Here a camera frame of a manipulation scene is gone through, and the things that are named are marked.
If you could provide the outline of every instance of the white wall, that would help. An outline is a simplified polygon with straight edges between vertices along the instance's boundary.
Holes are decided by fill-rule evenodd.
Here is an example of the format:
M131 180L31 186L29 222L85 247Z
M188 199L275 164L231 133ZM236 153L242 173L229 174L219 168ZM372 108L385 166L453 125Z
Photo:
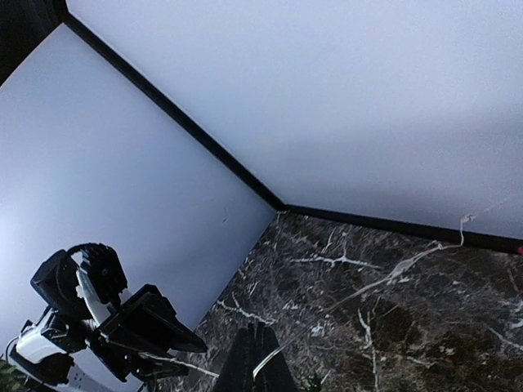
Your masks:
M195 327L275 214L63 25L0 89L0 168L2 344L43 311L39 265L90 241Z
M286 203L456 228L521 189L521 2L68 4Z

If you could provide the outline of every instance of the cable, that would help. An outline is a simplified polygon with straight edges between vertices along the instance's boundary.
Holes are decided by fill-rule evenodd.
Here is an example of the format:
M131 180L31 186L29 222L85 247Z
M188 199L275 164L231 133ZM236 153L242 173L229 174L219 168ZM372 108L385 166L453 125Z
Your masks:
M193 365L192 363L183 362L176 358L159 357L158 355L153 355L153 354L149 354L149 353L140 353L139 355L142 358L156 359L157 361L172 362L172 363L177 363L178 365L184 365L184 366L187 366L188 368L198 370L199 372L202 372L202 373L207 374L208 376L211 376L214 378L218 378L220 376L219 374L216 374L215 372L210 372L209 370L206 370L202 367L198 367L196 365Z
M72 256L75 253L84 252L89 248L89 246L92 246L92 245L96 245L96 244L95 243L80 243L79 245L75 245L67 251L67 255Z
M136 392L141 392L141 391L145 388L146 385L147 385L147 383L144 382L144 383L141 385L141 387L138 388L138 390L137 390Z
M456 245L442 245L441 243L437 243L437 245L431 249L428 249L424 252L420 252L418 253L417 255L409 258L409 259L405 259L405 260L402 260L400 261L396 267L383 279L381 280L378 280L376 282L373 282L373 283L370 283L368 284L367 286L364 286L362 287L360 290L352 293L351 295L341 299L340 301L336 302L334 305L330 306L329 308L327 308L326 310L324 310L323 312L321 312L320 316L316 317L313 319L312 322L308 323L303 329L301 332L299 332L298 334L294 335L291 339L289 339L288 341L286 341L285 343L283 343L280 347L278 347L277 349L275 349L274 351L272 351L270 354L268 354L255 368L254 368L254 371L253 371L253 378L256 380L256 376L258 375L258 373L263 369L263 367L265 365L267 365L269 363L269 361L271 359L273 359L277 354L279 354L283 349L285 349L286 347L288 347L291 343L293 343L297 338L299 338L300 336L302 336L305 332L309 331L312 327L314 327L323 317L325 314L329 314L329 313L332 313L335 309L337 309L339 306L345 304L347 301L357 297L357 296L360 296L361 294L363 294L364 292L367 292L368 290L370 290L371 288L374 288L376 286L379 286L380 284L383 284L383 283L388 283L390 281L392 281L393 279L399 277L400 275L404 274L405 272L407 272L407 270L410 270L410 268L415 265L420 259L422 259L423 257L425 256L428 256L430 255L431 253L433 252L436 252L436 251L444 251L445 249L451 249L451 248L458 248L458 247L462 247L463 244L465 243L465 236L463 235L463 226L465 225L465 223L468 223L468 222L471 222L473 221L474 219L476 219L480 214L484 213L484 212L487 212L489 211L490 209L493 208L493 206L499 206L505 202L507 202L508 200L511 200L514 196L511 196L510 198L505 198L502 202L496 202L490 206L488 206L487 208L485 208L484 210L480 211L480 212L477 212L476 214L467 214L465 215L463 218L461 218L461 220L459 221L459 235L461 237L461 240L459 242L459 244L456 244Z
M158 377L156 376L156 372L153 373L153 378L154 378L153 392L156 392L156 388L158 387Z
M18 341L18 336L16 337L13 337L9 342L7 342L7 345L6 345L6 363L11 366L9 364L9 347L15 342L15 341Z

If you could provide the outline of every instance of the green plant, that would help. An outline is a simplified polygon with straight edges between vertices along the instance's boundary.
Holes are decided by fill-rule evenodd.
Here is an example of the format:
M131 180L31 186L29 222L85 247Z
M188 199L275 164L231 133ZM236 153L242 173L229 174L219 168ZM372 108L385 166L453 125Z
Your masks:
M302 392L321 392L321 379L317 373L307 377L307 385L302 388Z
M0 357L0 392L23 391L25 375Z

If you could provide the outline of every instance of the black object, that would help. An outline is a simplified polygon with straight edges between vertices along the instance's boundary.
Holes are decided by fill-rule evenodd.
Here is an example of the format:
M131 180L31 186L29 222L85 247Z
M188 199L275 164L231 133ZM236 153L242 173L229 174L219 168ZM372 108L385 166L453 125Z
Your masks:
M346 214L344 212L334 212L320 210L318 208L288 206L290 212L299 215L313 216L315 218L347 223L349 225L369 227L371 229L391 231L414 237L426 238L443 243L459 243L461 236L459 230L444 229L441 227L418 225L414 223L401 222L397 220L388 220L381 218L370 218L368 216L358 216ZM523 240L516 238L499 237L489 234L478 234L463 231L465 237L465 246L488 249L495 252L508 254L519 254L519 248L523 245Z
M31 286L53 309L73 319L85 320L91 314L76 293L77 268L67 252L60 250L40 265L31 278Z
M55 392L55 390L49 388L40 381L34 380L29 376L24 381L24 388L34 392Z
M170 349L205 353L205 343L180 323L176 315L158 288L146 284L98 330L113 345L131 346L158 356L165 356Z
M46 325L42 326L42 336L69 354L77 353L87 347L86 330L81 327L80 323L68 319L52 308L49 308L48 311L51 312L51 317L47 320Z
M83 256L80 265L71 257L78 252ZM78 278L84 279L84 290L96 294L87 297L89 303L109 311L101 325L78 298ZM144 382L186 376L186 366L165 360L171 358L168 351L207 351L205 343L178 321L177 312L156 286L146 284L121 303L127 279L116 251L106 245L85 243L56 252L38 268L31 285L49 306L37 323L25 323L20 340L25 338L24 332L37 333L52 343L50 354L31 363L32 355L38 352L33 345L23 353L28 358L15 348L10 356L32 378L48 385L67 384L74 365L69 354L87 347L121 382L126 382L129 374ZM41 339L36 341L45 344Z
M114 249L101 243L85 243L68 250L71 256L76 252L82 253L80 269L89 277L100 302L111 304L117 311L119 294L127 288L127 279Z
M51 0L0 2L0 86L60 23Z
M73 359L67 354L53 354L40 363L31 363L16 352L16 345L13 345L9 357L31 376L52 386L66 384L69 370L74 365Z
M254 368L279 347L264 323L238 331L212 392L298 392L283 354L277 354L253 379Z
M189 369L183 365L144 359L140 353L168 358L166 353L170 349L207 351L205 343L178 321L167 298L156 286L149 284L96 329L89 346L122 382L129 373L142 381L189 374Z

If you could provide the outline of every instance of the black baseboard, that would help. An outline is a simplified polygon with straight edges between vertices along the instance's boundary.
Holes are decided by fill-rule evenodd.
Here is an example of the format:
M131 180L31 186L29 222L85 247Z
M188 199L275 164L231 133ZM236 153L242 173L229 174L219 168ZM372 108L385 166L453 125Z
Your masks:
M53 4L56 13L67 27L73 30L87 45L113 65L129 82L148 96L161 110L180 125L180 127L194 137L209 153L217 158L275 210L282 211L285 209L284 203L232 154L215 141L200 125L169 100L158 88L142 76L141 73L126 62L124 58L98 38L82 22L71 15L64 0L56 0Z
M441 241L443 243L459 243L461 236L459 230L442 229L440 227L417 225L414 223L399 222L395 220L369 218L345 214L342 212L325 211L316 208L288 206L290 212L301 215L313 216L315 218L347 223L350 225L364 226L371 229L391 231L414 237ZM495 252L519 254L519 248L523 246L523 240L515 238L497 237L494 235L478 234L463 231L466 247L477 247Z
M437 240L445 243L458 243L460 241L459 231L452 229L442 229L437 227L415 225L406 222L369 218L356 216L341 212L330 212L315 208L286 206L270 189L263 185L245 166L243 166L234 156L227 152L218 142L216 142L204 129L185 114L177 105L170 101L158 88L144 78L119 54L99 39L82 22L69 13L65 0L54 0L53 7L56 14L60 17L71 30L73 30L84 42L99 53L104 59L112 64L123 76L132 84L148 96L160 109L178 123L185 131L192 135L207 151L216 157L223 165L228 167L237 175L247 186L256 194L264 199L277 211L295 212L297 214L314 216L330 221L359 225L373 229L396 232L405 235L412 235L430 240ZM523 245L523 240L514 238L497 237L493 235L477 234L465 232L465 245L489 249L496 252L518 253L518 249Z

